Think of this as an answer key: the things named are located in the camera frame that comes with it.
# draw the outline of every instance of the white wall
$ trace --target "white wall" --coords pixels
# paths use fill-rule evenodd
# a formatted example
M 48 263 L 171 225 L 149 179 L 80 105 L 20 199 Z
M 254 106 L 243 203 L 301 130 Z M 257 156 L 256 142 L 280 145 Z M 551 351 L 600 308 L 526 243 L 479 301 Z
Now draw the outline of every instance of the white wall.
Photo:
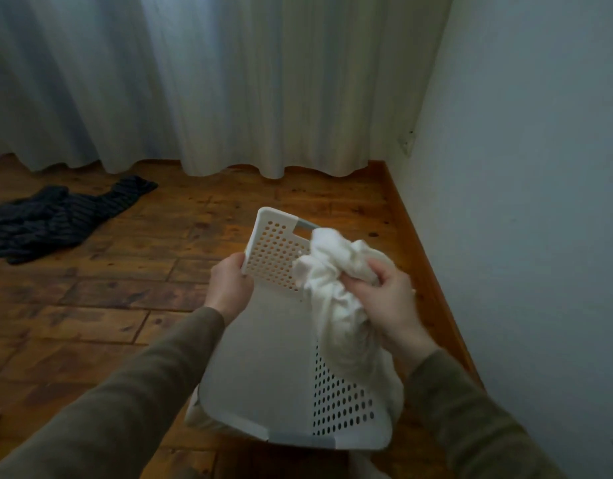
M 389 166 L 487 390 L 613 478 L 613 0 L 454 0 Z

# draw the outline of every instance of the white cloth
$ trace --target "white cloth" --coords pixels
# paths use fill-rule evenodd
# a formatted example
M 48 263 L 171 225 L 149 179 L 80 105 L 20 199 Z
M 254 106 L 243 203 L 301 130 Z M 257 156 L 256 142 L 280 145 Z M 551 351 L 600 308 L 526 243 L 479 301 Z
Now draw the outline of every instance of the white cloth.
M 382 348 L 358 298 L 339 281 L 340 274 L 345 272 L 377 284 L 377 276 L 366 263 L 367 257 L 394 265 L 364 241 L 350 242 L 333 229 L 315 229 L 310 255 L 295 261 L 293 276 L 311 302 L 319 351 L 328 368 L 336 376 L 382 398 L 394 425 L 404 404 L 402 382 L 391 354 Z

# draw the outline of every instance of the wall outlet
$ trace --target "wall outlet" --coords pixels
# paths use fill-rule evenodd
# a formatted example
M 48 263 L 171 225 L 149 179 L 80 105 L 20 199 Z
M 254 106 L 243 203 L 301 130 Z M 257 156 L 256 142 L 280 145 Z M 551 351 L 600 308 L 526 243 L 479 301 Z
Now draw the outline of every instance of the wall outlet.
M 415 134 L 415 131 L 413 129 L 402 133 L 397 138 L 399 148 L 401 149 L 401 152 L 404 153 L 404 156 L 406 156 L 407 158 L 410 158 L 410 155 L 413 152 L 413 146 L 415 145 L 416 138 L 417 134 Z

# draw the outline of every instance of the left hand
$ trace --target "left hand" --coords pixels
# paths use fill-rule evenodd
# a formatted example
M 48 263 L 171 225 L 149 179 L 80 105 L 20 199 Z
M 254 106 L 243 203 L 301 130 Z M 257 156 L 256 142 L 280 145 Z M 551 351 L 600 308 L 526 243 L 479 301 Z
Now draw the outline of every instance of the left hand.
M 218 311 L 225 326 L 244 311 L 253 294 L 253 277 L 242 274 L 244 252 L 226 257 L 211 268 L 204 305 Z

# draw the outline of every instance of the hand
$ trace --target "hand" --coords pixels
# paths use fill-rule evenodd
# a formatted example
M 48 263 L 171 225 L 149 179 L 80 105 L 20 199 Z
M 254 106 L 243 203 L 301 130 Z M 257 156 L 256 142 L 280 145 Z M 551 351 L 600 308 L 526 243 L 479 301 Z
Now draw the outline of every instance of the hand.
M 211 268 L 204 305 L 222 314 L 225 326 L 244 311 L 253 294 L 253 277 L 242 274 L 242 264 L 244 252 L 237 252 Z
M 417 316 L 415 291 L 408 274 L 375 258 L 366 261 L 380 280 L 379 287 L 342 274 L 340 280 L 362 303 L 368 319 L 382 335 L 385 349 L 411 372 L 439 346 Z

